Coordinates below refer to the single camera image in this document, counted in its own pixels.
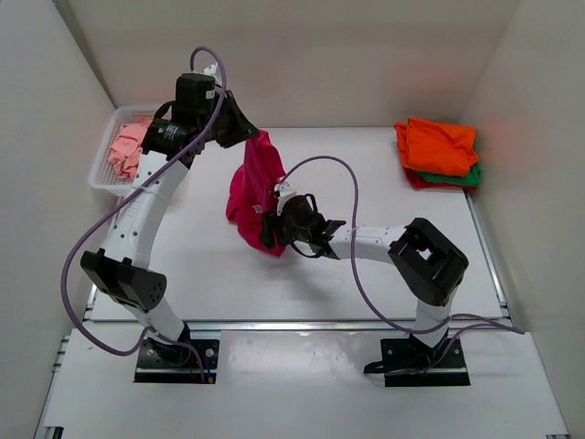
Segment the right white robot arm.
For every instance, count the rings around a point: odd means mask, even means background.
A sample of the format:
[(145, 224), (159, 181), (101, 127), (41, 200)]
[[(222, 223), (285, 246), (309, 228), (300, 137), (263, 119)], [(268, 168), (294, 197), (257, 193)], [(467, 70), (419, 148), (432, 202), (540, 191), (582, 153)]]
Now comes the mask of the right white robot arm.
[[(356, 287), (367, 307), (389, 326), (409, 335), (414, 362), (430, 366), (447, 346), (452, 296), (469, 266), (467, 257), (436, 227), (416, 218), (404, 228), (358, 227), (342, 220), (325, 219), (314, 196), (296, 193), (278, 201), (277, 209), (261, 217), (260, 241), (269, 249), (299, 242), (313, 251), (310, 259), (349, 260)], [(358, 276), (356, 261), (394, 266), (417, 299), (414, 326), (401, 327), (383, 316), (367, 296)]]

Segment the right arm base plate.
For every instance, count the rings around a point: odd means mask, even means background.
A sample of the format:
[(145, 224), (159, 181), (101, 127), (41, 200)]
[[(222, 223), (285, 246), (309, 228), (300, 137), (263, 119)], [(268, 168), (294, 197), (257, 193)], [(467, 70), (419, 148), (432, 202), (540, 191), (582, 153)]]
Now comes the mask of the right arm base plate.
[(461, 341), (444, 336), (429, 348), (414, 336), (380, 340), (381, 360), (367, 364), (367, 375), (382, 375), (386, 388), (466, 387), (471, 385)]

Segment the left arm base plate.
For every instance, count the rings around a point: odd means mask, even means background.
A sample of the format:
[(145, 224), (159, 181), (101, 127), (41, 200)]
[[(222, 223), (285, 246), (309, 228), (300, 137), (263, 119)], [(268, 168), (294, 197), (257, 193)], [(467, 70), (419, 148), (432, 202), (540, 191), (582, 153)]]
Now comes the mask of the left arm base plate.
[(150, 338), (138, 350), (133, 380), (137, 383), (215, 384), (220, 340), (192, 338), (192, 351), (176, 345), (163, 345)]

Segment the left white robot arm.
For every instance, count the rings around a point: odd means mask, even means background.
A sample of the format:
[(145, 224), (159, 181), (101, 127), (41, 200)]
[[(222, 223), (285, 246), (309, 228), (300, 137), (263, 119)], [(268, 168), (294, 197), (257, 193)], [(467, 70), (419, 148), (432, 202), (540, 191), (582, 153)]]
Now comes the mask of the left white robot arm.
[(154, 114), (142, 142), (133, 193), (123, 199), (112, 229), (80, 266), (111, 300), (148, 330), (154, 352), (179, 365), (191, 352), (188, 328), (165, 300), (166, 277), (150, 270), (151, 252), (170, 201), (206, 143), (229, 148), (258, 134), (224, 82), (209, 74), (184, 73), (175, 98)]

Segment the magenta t shirt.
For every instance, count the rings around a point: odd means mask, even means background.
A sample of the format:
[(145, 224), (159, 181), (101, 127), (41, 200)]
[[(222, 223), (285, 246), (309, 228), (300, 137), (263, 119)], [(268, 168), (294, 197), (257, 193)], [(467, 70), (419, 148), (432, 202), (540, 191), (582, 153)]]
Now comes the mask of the magenta t shirt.
[(259, 134), (245, 142), (243, 163), (229, 185), (226, 206), (228, 222), (237, 226), (240, 237), (255, 250), (280, 258), (283, 246), (267, 248), (260, 240), (262, 214), (274, 211), (278, 204), (272, 191), (285, 170), (278, 149), (269, 133)]

